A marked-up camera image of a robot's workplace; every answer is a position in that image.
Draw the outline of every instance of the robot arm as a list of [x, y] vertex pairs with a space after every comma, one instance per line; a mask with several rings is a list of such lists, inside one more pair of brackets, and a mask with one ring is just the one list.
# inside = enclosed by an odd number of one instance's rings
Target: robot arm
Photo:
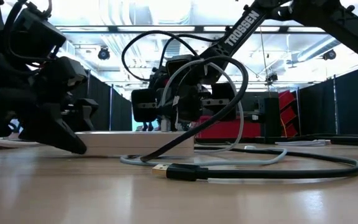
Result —
[[[224, 38], [205, 50], [200, 57], [232, 57], [265, 19], [294, 20], [304, 26], [322, 28], [358, 54], [358, 16], [352, 12], [353, 6], [345, 8], [339, 0], [293, 0], [289, 6], [281, 7], [286, 2], [256, 0], [251, 6], [245, 6], [242, 17], [226, 32]], [[223, 69], [227, 66], [222, 62], [216, 64]], [[220, 76], [211, 68], [203, 83], [216, 83]]]

